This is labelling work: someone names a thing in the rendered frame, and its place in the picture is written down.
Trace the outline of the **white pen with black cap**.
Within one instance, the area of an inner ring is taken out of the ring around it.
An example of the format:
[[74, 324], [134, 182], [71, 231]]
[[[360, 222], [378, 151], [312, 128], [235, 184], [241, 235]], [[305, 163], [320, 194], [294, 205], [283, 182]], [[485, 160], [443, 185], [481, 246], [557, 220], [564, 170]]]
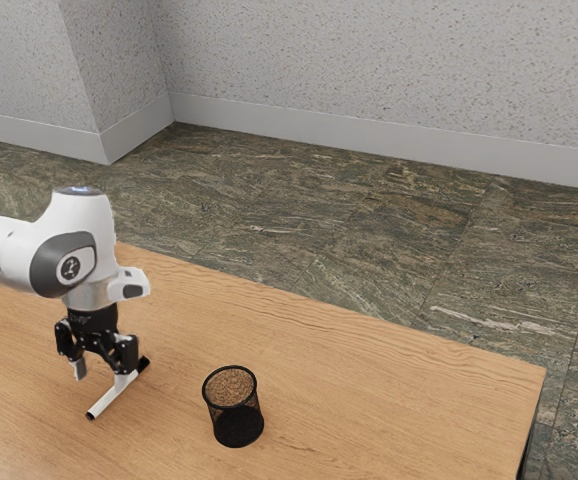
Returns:
[[87, 410], [86, 418], [90, 421], [97, 419], [149, 365], [150, 360], [142, 356], [136, 369], [128, 374], [115, 374], [113, 386]]

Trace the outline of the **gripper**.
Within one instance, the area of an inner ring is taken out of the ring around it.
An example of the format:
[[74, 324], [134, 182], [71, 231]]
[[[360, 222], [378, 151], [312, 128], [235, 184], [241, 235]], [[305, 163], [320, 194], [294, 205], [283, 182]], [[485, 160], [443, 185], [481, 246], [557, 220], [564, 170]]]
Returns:
[[85, 349], [100, 356], [117, 377], [139, 367], [138, 337], [118, 333], [116, 303], [94, 311], [69, 309], [67, 320], [55, 324], [54, 334], [57, 352], [67, 358], [77, 381], [87, 375]]

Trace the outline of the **black mesh pen holder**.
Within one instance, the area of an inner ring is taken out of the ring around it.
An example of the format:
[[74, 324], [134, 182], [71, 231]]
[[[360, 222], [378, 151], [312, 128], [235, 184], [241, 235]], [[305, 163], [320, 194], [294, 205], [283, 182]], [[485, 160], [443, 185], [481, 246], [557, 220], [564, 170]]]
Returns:
[[214, 370], [204, 380], [201, 394], [219, 444], [242, 448], [263, 433], [265, 423], [258, 399], [258, 382], [248, 368], [228, 365]]

